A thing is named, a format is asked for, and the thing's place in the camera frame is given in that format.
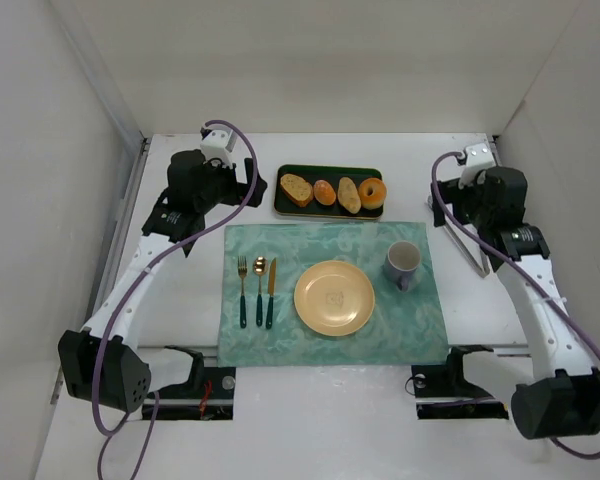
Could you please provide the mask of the metal serving tongs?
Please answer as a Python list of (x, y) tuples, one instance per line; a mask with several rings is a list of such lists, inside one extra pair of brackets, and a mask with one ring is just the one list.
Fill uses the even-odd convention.
[(453, 225), (449, 222), (446, 222), (443, 225), (443, 228), (447, 236), (459, 250), (471, 269), (482, 279), (489, 276), (491, 269), (487, 255), (481, 249), (478, 249), (479, 256), (475, 256), (472, 250), (465, 244), (460, 235), (456, 232)]

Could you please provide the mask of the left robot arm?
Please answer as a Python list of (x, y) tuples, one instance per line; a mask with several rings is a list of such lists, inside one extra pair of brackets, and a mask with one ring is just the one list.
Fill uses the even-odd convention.
[(142, 227), (127, 270), (101, 307), (78, 331), (67, 330), (58, 343), (70, 396), (130, 414), (148, 394), (171, 385), (197, 388), (202, 383), (201, 353), (167, 346), (151, 358), (137, 351), (145, 323), (142, 304), (156, 293), (157, 280), (171, 264), (183, 263), (195, 241), (211, 232), (205, 216), (222, 204), (240, 211), (258, 207), (267, 184), (256, 162), (245, 158), (247, 180), (236, 167), (199, 149), (174, 154), (168, 185)]

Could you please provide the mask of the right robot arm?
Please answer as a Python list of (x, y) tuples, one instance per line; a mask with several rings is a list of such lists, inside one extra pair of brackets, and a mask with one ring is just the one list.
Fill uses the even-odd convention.
[(435, 226), (454, 224), (487, 255), (514, 305), (533, 373), (482, 346), (455, 348), (449, 361), (465, 382), (509, 405), (524, 438), (560, 445), (600, 432), (600, 350), (565, 309), (546, 240), (524, 220), (526, 193), (524, 174), (500, 166), (431, 182)]

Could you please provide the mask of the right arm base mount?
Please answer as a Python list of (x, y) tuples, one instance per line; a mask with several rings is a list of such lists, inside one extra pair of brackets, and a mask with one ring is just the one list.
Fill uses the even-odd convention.
[(412, 365), (405, 391), (416, 399), (419, 420), (508, 420), (506, 406), (464, 378), (464, 357), (493, 350), (479, 345), (454, 346), (440, 364)]

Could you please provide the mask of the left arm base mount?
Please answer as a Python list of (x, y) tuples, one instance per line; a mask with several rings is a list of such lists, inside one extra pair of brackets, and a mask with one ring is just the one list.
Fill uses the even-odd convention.
[(143, 350), (151, 373), (142, 418), (159, 421), (229, 421), (234, 416), (236, 369), (190, 347)]

